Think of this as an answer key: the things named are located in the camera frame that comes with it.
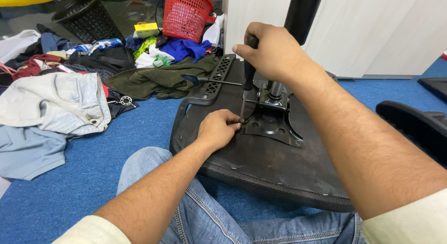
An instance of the blue jeans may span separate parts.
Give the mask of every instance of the blue jeans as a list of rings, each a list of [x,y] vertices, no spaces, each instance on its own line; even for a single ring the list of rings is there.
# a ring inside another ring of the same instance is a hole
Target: blue jeans
[[[172,158],[168,150],[147,147],[126,161],[117,195]],[[163,244],[365,244],[357,213],[321,212],[294,219],[237,223],[194,178],[160,243]]]

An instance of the white plastic bag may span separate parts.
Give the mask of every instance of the white plastic bag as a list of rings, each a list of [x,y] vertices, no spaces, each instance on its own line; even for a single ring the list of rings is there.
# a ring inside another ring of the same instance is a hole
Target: white plastic bag
[[[36,43],[40,38],[40,33],[34,30],[23,30],[21,33],[8,38],[3,36],[0,40],[0,62],[6,63],[12,58],[16,58],[26,48]]]
[[[220,30],[224,25],[223,17],[223,14],[217,16],[214,24],[203,34],[203,41],[208,40],[212,47],[217,47],[219,44]]]
[[[174,60],[171,55],[155,48],[155,44],[149,46],[149,54],[142,53],[136,60],[135,66],[140,68],[155,68],[163,65],[169,66]]]

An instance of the dark green cloth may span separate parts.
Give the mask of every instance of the dark green cloth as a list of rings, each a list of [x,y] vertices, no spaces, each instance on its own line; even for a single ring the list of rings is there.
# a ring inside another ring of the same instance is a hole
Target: dark green cloth
[[[170,66],[124,71],[106,79],[104,84],[133,99],[147,100],[154,92],[157,99],[183,98],[198,87],[182,78],[181,74],[208,77],[219,63],[215,54],[206,55],[196,63],[192,63],[193,60],[187,57]]]

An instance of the yellow box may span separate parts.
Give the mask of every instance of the yellow box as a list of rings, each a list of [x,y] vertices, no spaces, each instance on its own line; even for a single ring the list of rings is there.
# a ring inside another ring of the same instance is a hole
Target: yellow box
[[[139,38],[147,38],[158,33],[157,23],[136,24],[134,26]]]

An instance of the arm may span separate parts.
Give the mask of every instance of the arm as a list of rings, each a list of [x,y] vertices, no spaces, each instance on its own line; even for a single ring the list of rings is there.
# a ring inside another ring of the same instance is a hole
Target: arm
[[[239,116],[229,110],[208,114],[197,139],[94,213],[118,227],[132,244],[157,244],[180,199],[203,162],[224,147],[239,129]]]
[[[248,34],[259,38],[258,49],[233,51],[299,98],[363,219],[447,188],[443,167],[334,82],[286,29],[254,22],[245,41]]]

